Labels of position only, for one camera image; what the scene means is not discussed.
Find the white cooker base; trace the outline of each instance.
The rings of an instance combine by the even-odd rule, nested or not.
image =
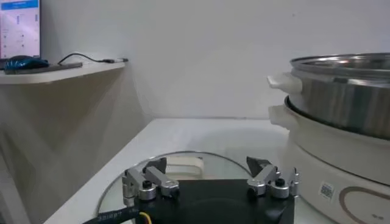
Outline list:
[[[329,166],[291,141],[288,145],[284,169],[298,169],[299,192],[308,203],[342,224],[390,224],[389,186]]]

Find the yellow wire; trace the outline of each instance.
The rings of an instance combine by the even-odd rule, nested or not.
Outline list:
[[[142,215],[143,217],[145,217],[145,219],[147,220],[147,224],[152,224],[152,219],[151,217],[145,213],[145,212],[140,212],[140,215]]]

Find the label sticker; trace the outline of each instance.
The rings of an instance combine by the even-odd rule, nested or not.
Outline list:
[[[328,201],[332,200],[333,193],[335,192],[335,188],[326,182],[322,182],[319,188],[319,195],[323,196]]]

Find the stainless steel pot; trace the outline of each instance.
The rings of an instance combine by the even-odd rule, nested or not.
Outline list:
[[[390,53],[305,57],[268,77],[298,113],[327,125],[390,139]]]

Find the black cable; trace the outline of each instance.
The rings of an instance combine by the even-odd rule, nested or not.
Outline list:
[[[128,207],[120,210],[104,212],[97,215],[84,224],[118,224],[140,216],[140,210],[135,207]]]
[[[72,57],[72,56],[74,56],[74,55],[78,55],[78,56],[81,56],[81,57],[85,57],[85,58],[87,58],[87,59],[89,59],[89,60],[91,60],[91,61],[98,62],[98,63],[114,63],[114,62],[115,62],[115,60],[112,60],[112,59],[95,60],[95,59],[90,58],[90,57],[88,57],[88,56],[86,56],[86,55],[84,55],[84,54],[72,53],[72,54],[67,55],[67,56],[66,56],[65,58],[63,58],[62,60],[60,60],[60,61],[58,62],[58,64],[61,65],[62,62],[64,62],[66,59],[68,59],[68,58],[70,58],[70,57]]]

